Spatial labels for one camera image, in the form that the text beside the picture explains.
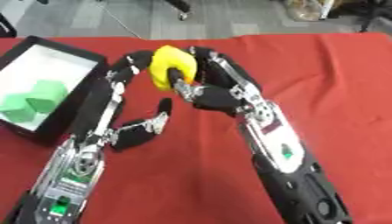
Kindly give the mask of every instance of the yellow object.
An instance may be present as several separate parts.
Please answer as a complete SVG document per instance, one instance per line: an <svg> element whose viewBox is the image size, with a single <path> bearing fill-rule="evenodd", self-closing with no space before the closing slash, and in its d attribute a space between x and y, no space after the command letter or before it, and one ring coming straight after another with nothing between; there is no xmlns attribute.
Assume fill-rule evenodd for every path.
<svg viewBox="0 0 392 224"><path fill-rule="evenodd" d="M197 72L197 62L191 54L170 45L157 49L152 57L150 74L152 82L160 90L172 88L167 77L169 68L177 68L184 75L185 82L192 84Z"/></svg>

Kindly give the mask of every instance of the gray floor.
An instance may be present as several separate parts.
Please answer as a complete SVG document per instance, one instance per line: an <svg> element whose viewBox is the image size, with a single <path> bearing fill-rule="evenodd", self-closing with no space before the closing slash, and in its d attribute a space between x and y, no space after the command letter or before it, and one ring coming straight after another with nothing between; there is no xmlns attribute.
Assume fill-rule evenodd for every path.
<svg viewBox="0 0 392 224"><path fill-rule="evenodd" d="M353 17L295 22L278 1L187 0L192 15L179 21L163 0L0 0L20 36L137 36L143 39L218 39L258 33L355 32Z"/></svg>

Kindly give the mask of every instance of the red tablecloth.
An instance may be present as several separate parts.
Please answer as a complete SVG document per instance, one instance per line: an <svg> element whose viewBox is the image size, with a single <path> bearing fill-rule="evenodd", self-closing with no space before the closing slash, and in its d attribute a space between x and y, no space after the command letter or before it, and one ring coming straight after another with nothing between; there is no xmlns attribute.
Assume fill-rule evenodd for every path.
<svg viewBox="0 0 392 224"><path fill-rule="evenodd" d="M223 40L147 41L56 38L107 55L162 45L211 46L231 55L281 105L355 223L392 223L392 46L376 34L263 35ZM19 40L0 40L4 53ZM134 79L120 120L152 115L171 96L165 133L115 154L82 223L283 223L250 163L235 122L158 92L148 75ZM0 217L34 183L53 149L0 129Z"/></svg>

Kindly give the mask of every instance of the robotic arm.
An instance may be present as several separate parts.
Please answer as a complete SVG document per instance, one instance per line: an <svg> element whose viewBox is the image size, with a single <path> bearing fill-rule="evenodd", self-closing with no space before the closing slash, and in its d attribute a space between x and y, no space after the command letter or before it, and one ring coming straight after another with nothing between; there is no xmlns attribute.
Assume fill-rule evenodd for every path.
<svg viewBox="0 0 392 224"><path fill-rule="evenodd" d="M171 86L196 108L234 116L253 154L253 165L276 209L288 224L351 224L339 194L281 109L263 98L258 84L227 55L192 46L198 62L191 86L176 68Z"/></svg>
<svg viewBox="0 0 392 224"><path fill-rule="evenodd" d="M151 55L125 55L105 78L94 84L70 137L57 147L33 188L22 196L3 223L79 223L88 196L104 171L104 146L110 144L115 151L123 151L144 144L163 131L172 110L170 99L160 102L155 117L113 128L113 121L122 111L126 86L150 64Z"/></svg>

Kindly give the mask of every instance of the green cube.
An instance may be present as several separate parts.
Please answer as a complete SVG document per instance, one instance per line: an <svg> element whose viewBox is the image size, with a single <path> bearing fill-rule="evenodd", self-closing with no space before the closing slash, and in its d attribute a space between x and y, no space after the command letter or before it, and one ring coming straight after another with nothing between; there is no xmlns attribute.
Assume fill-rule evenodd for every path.
<svg viewBox="0 0 392 224"><path fill-rule="evenodd" d="M39 80L34 85L26 100L35 111L49 114L63 102L67 95L67 88L61 81Z"/></svg>
<svg viewBox="0 0 392 224"><path fill-rule="evenodd" d="M5 96L0 106L0 113L13 123L31 122L36 114L32 106L26 101L26 94Z"/></svg>

